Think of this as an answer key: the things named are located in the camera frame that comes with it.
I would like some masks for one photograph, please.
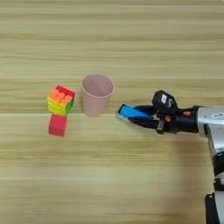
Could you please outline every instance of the orange block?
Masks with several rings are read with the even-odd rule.
[[[64,106],[64,107],[65,107],[65,106],[67,105],[67,100],[62,99],[62,100],[60,101],[59,105],[61,105],[61,106]]]
[[[48,96],[47,98],[53,99],[54,97],[56,97],[58,94],[60,93],[60,91],[58,89],[54,89]]]
[[[61,98],[57,95],[57,96],[54,96],[53,100],[60,103]]]
[[[64,94],[64,93],[59,93],[59,94],[58,94],[58,97],[59,97],[60,99],[64,99],[64,98],[65,98],[65,94]]]
[[[73,99],[73,97],[71,95],[66,95],[65,100],[67,102],[70,102]]]

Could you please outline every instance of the stacked blocks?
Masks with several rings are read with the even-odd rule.
[[[48,110],[52,113],[49,134],[63,137],[67,126],[67,115],[74,105],[75,92],[57,86],[48,96]]]

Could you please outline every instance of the blue object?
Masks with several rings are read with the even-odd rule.
[[[153,120],[153,116],[152,115],[147,115],[135,108],[132,108],[131,106],[128,106],[128,105],[125,105],[123,104],[119,111],[118,111],[118,115],[121,117],[121,118],[126,118],[126,119],[129,119],[129,118],[134,118],[134,117],[138,117],[138,118],[146,118],[146,119],[149,119],[149,120]]]

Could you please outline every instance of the cup rim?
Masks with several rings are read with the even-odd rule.
[[[91,75],[100,75],[100,76],[103,76],[104,78],[107,78],[107,79],[111,82],[111,84],[112,84],[112,91],[111,91],[109,94],[106,94],[106,95],[104,95],[104,96],[97,96],[97,95],[94,95],[94,94],[90,94],[90,93],[83,87],[83,81],[84,81],[87,77],[89,77],[89,76],[91,76]],[[104,75],[104,74],[99,74],[99,73],[91,73],[91,74],[86,75],[84,78],[82,78],[82,80],[81,80],[81,84],[80,84],[80,85],[81,85],[81,89],[82,89],[82,91],[85,92],[85,94],[90,95],[91,97],[94,97],[94,98],[98,98],[98,99],[108,98],[108,97],[111,96],[111,95],[114,93],[114,91],[115,91],[115,85],[114,85],[114,83],[112,82],[112,80],[111,80],[108,76],[106,76],[106,75]]]

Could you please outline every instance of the red block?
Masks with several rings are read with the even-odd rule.
[[[61,93],[64,93],[65,95],[67,94],[67,89],[62,87],[62,86],[60,86],[60,85],[58,85],[56,87],[56,89],[58,89]]]
[[[70,96],[72,96],[74,98],[75,97],[75,92],[67,90],[66,95],[70,95]]]
[[[52,115],[49,123],[49,134],[59,137],[65,135],[67,128],[67,117],[62,115]]]

